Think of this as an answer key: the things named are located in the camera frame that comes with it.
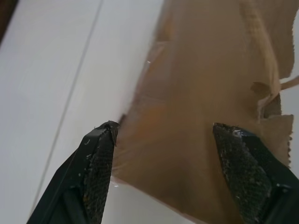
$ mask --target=white surface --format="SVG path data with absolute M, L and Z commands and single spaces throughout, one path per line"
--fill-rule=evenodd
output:
M 25 223 L 43 171 L 40 195 L 87 132 L 127 109 L 162 1 L 103 0 L 101 8 L 101 0 L 20 1 L 0 48 L 0 223 Z M 295 28 L 293 74 L 299 75 L 299 19 Z M 297 176 L 298 91 L 282 93 L 284 113 L 295 115 L 292 169 Z M 103 224 L 118 223 L 189 221 L 120 186 L 111 187 L 103 217 Z

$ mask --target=brown paper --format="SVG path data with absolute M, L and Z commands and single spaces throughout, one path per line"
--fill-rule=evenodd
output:
M 278 74 L 287 77 L 298 0 L 258 1 L 254 7 Z M 242 223 L 222 176 L 213 123 L 254 132 L 288 165 L 293 117 L 281 116 L 276 95 L 258 116 L 259 100 L 275 86 L 240 1 L 174 0 L 167 8 L 120 129 L 113 176 L 193 220 Z

